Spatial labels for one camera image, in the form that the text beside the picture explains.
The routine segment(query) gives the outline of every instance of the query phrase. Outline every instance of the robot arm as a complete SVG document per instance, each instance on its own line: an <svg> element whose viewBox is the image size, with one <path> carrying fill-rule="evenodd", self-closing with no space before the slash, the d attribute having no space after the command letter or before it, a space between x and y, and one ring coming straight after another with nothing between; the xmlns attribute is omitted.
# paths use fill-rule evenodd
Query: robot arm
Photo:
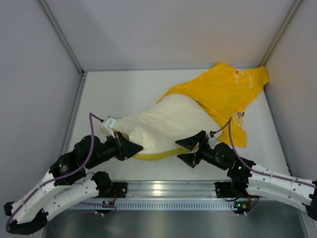
<svg viewBox="0 0 317 238"><path fill-rule="evenodd" d="M5 214L10 216L7 231L13 234L32 234L76 203L100 194L107 195L112 182L106 172L98 172L85 183L69 191L62 191L84 178L86 170L113 157L123 161L141 150L142 146L126 140L120 132L112 133L105 143L101 143L94 136L92 128L92 135L85 136L75 144L72 152L60 156L28 194L19 201L4 205Z"/></svg>
<svg viewBox="0 0 317 238"><path fill-rule="evenodd" d="M317 189L316 181L286 176L266 169L253 161L239 157L234 147L220 143L214 149L208 144L211 138L205 131L178 140L175 143L185 148L192 149L199 143L199 149L190 154L181 154L177 157L187 165L194 168L201 160L206 161L222 170L227 170L227 176L232 182L229 187L231 194L256 195L280 201L298 208L317 220Z"/></svg>

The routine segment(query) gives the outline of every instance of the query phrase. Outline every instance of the white floor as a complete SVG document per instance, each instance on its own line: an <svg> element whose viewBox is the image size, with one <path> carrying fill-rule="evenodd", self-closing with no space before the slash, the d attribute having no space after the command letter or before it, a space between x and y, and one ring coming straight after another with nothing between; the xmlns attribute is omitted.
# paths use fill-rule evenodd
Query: white floor
<svg viewBox="0 0 317 238"><path fill-rule="evenodd" d="M69 150L90 134L89 112L99 117L137 115L153 105L173 85L189 81L205 70L150 70L88 73ZM96 136L105 141L98 121ZM245 111L243 128L247 148L239 154L264 167L289 174L264 95L261 92ZM226 172L201 161L194 169L177 157L147 162L112 159L92 169L106 171L111 180L225 180Z"/></svg>

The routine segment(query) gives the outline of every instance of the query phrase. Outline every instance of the white clip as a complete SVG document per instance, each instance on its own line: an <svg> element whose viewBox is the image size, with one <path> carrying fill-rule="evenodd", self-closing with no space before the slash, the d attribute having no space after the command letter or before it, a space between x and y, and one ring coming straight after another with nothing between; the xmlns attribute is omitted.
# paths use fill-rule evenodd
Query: white clip
<svg viewBox="0 0 317 238"><path fill-rule="evenodd" d="M112 130L115 122L116 122L116 119L113 116L107 117L100 126L101 131L105 133L107 136L112 136L113 138L115 138L113 130Z"/></svg>

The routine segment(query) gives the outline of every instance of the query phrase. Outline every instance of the white wall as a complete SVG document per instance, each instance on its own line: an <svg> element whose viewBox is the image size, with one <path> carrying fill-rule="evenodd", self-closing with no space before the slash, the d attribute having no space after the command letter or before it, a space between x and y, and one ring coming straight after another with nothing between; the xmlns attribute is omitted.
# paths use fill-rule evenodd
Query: white wall
<svg viewBox="0 0 317 238"><path fill-rule="evenodd" d="M58 158L79 74L35 0L0 1L0 32L3 206ZM18 237L5 232L6 220L0 209L0 237Z"/></svg>
<svg viewBox="0 0 317 238"><path fill-rule="evenodd" d="M290 166L317 179L317 1L306 0L266 64L266 88Z"/></svg>
<svg viewBox="0 0 317 238"><path fill-rule="evenodd" d="M47 0L84 69L258 66L294 0Z"/></svg>

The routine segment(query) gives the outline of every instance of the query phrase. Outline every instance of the yellow t-shirt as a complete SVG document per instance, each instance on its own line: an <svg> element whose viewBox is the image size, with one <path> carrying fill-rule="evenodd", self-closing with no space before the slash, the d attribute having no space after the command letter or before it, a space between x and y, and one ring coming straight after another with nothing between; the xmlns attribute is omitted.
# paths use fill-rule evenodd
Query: yellow t-shirt
<svg viewBox="0 0 317 238"><path fill-rule="evenodd" d="M246 147L247 135L242 129L244 110L267 83L268 75L264 66L237 70L227 64L218 63L192 81L172 87L163 97L183 94L194 99L220 127L232 117L231 133L234 144ZM219 139L230 144L228 127Z"/></svg>

